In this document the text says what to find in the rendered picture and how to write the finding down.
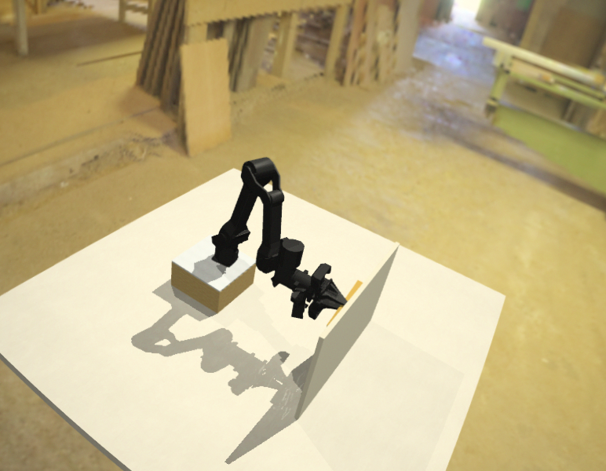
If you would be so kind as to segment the wooden picture frame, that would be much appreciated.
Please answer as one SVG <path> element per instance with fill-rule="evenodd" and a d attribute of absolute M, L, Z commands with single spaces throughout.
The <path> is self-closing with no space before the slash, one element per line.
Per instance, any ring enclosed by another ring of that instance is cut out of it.
<path fill-rule="evenodd" d="M 363 283 L 361 283 L 359 280 L 357 281 L 357 283 L 355 284 L 355 286 L 352 288 L 352 290 L 350 291 L 350 293 L 347 295 L 346 299 L 349 301 L 349 299 L 354 295 L 354 293 L 356 292 L 357 289 L 359 289 L 359 287 L 362 285 Z M 333 315 L 333 317 L 331 318 L 330 322 L 327 324 L 327 327 L 329 326 L 329 324 L 333 321 L 333 319 L 336 317 L 336 315 L 343 309 L 344 305 L 340 305 L 340 307 L 338 308 L 338 310 L 336 311 L 336 313 Z"/>

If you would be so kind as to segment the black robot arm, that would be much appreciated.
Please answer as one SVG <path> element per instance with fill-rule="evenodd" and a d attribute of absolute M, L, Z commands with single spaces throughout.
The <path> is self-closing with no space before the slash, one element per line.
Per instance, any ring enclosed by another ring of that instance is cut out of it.
<path fill-rule="evenodd" d="M 211 258 L 230 268 L 238 260 L 238 244 L 248 240 L 250 231 L 246 226 L 257 197 L 263 204 L 262 241 L 257 249 L 256 266 L 260 272 L 275 271 L 270 279 L 276 288 L 279 284 L 290 289 L 291 282 L 301 264 L 305 245 L 296 239 L 281 239 L 282 207 L 284 194 L 280 187 L 280 175 L 271 159 L 264 157 L 243 164 L 241 178 L 243 187 L 229 221 L 222 225 L 217 235 L 211 236 L 215 245 Z M 272 180 L 272 191 L 263 188 Z M 291 317 L 303 319 L 308 307 L 308 290 L 293 288 L 290 301 L 293 303 Z M 306 297 L 307 296 L 307 297 Z"/>

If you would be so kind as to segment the cream wall panel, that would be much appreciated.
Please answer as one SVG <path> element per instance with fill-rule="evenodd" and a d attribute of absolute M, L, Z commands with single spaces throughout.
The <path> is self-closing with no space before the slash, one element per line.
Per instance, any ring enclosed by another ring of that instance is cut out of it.
<path fill-rule="evenodd" d="M 371 321 L 400 243 L 396 242 L 319 336 L 294 417 L 298 420 Z"/>

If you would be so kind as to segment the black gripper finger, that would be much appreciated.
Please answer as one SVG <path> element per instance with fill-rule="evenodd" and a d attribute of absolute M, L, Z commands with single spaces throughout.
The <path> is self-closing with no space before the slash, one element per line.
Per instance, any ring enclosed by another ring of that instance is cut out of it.
<path fill-rule="evenodd" d="M 328 281 L 326 286 L 322 289 L 319 294 L 319 300 L 332 300 L 341 305 L 346 305 L 348 300 L 341 293 L 341 291 L 337 288 L 332 278 Z"/>
<path fill-rule="evenodd" d="M 328 300 L 325 299 L 323 301 L 321 301 L 321 303 L 318 306 L 318 310 L 317 312 L 320 312 L 322 309 L 336 309 L 338 310 L 338 308 L 340 307 L 341 304 L 332 301 L 332 300 Z"/>

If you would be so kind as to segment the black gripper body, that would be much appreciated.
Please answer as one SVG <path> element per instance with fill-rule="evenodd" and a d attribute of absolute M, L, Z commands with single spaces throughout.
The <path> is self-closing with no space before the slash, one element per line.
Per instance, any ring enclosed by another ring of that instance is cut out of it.
<path fill-rule="evenodd" d="M 327 263 L 320 264 L 312 276 L 308 274 L 308 270 L 306 269 L 304 271 L 299 271 L 291 282 L 291 290 L 293 288 L 308 290 L 307 293 L 310 295 L 309 297 L 306 296 L 306 302 L 310 303 L 313 301 L 308 306 L 308 317 L 312 318 L 313 320 L 316 320 L 316 318 L 322 312 L 322 310 L 317 312 L 319 304 L 321 301 L 323 301 L 319 300 L 319 294 L 329 281 L 329 279 L 325 278 L 325 275 L 331 273 L 331 267 L 332 266 L 328 265 Z"/>

